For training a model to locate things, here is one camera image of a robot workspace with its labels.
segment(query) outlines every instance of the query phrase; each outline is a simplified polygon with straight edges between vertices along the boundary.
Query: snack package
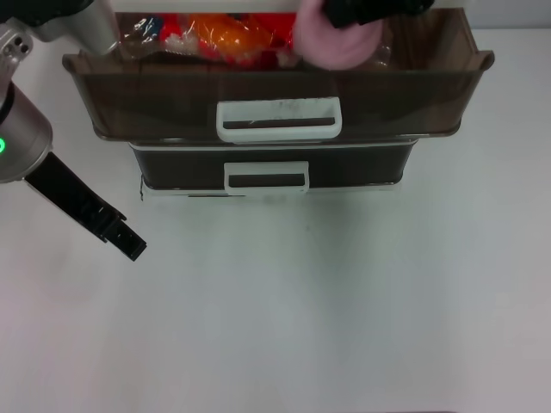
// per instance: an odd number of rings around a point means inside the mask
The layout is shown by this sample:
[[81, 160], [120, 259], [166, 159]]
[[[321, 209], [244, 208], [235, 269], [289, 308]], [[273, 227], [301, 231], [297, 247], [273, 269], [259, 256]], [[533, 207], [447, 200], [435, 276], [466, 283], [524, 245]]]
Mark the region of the snack package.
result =
[[124, 35], [123, 48], [131, 59], [169, 52], [263, 70], [299, 62], [288, 40], [251, 14], [149, 15]]

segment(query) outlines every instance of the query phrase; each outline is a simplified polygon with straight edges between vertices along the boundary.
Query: white drawer handle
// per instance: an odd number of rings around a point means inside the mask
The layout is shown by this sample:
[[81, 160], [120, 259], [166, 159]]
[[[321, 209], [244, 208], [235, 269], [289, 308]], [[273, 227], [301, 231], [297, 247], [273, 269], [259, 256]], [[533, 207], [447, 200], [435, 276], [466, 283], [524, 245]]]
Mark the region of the white drawer handle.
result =
[[216, 111], [218, 136], [233, 144], [333, 139], [342, 128], [338, 97], [219, 102]]
[[305, 194], [308, 162], [225, 163], [224, 188], [232, 196]]

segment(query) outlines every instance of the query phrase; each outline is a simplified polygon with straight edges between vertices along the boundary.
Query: drawer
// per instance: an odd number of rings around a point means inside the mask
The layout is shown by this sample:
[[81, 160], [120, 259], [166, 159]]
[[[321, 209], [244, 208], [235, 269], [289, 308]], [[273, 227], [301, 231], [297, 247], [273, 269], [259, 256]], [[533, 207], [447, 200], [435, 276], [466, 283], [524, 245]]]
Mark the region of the drawer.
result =
[[[119, 14], [120, 24], [135, 21], [132, 16]], [[220, 139], [220, 125], [217, 129], [219, 103], [319, 98], [336, 98], [342, 117], [342, 127], [335, 136], [324, 137], [323, 145], [453, 134], [482, 74], [493, 64], [493, 53], [479, 52], [463, 9], [433, 9], [385, 24], [392, 34], [385, 67], [322, 71], [299, 65], [246, 71], [166, 55], [127, 62], [116, 53], [103, 58], [66, 55], [63, 63], [96, 133], [108, 140], [228, 146], [232, 142]], [[322, 125], [315, 126], [327, 126], [323, 114], [316, 118]], [[295, 140], [321, 142], [318, 135], [299, 134]]]
[[271, 149], [131, 146], [149, 188], [186, 194], [273, 194], [397, 183], [414, 144]]

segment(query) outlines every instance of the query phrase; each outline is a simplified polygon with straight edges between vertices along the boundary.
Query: white background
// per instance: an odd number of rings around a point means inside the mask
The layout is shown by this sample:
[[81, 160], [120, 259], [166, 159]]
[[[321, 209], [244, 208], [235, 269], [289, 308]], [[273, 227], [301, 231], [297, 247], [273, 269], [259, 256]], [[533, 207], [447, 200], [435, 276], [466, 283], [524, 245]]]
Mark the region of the white background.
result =
[[149, 248], [131, 263], [0, 187], [0, 411], [548, 411], [551, 31], [476, 31], [498, 63], [461, 131], [391, 192], [139, 200], [37, 45], [17, 83], [56, 153]]

